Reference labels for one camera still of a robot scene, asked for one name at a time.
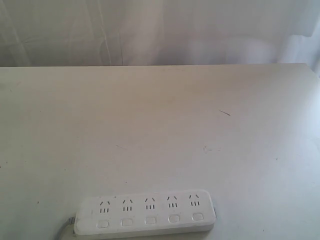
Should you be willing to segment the white power strip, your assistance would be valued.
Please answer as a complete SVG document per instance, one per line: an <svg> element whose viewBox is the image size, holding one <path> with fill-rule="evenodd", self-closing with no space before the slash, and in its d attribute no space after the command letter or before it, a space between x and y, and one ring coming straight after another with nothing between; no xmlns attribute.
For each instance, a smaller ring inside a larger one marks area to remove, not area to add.
<svg viewBox="0 0 320 240"><path fill-rule="evenodd" d="M216 213L203 189L96 196L78 208L74 232L105 240L210 231Z"/></svg>

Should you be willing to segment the white sheer curtain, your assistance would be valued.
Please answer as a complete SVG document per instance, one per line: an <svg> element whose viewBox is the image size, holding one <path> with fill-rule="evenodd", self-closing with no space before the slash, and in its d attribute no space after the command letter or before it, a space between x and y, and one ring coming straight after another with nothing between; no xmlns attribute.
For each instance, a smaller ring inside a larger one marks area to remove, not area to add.
<svg viewBox="0 0 320 240"><path fill-rule="evenodd" d="M3 0L0 64L305 63L320 72L317 0Z"/></svg>

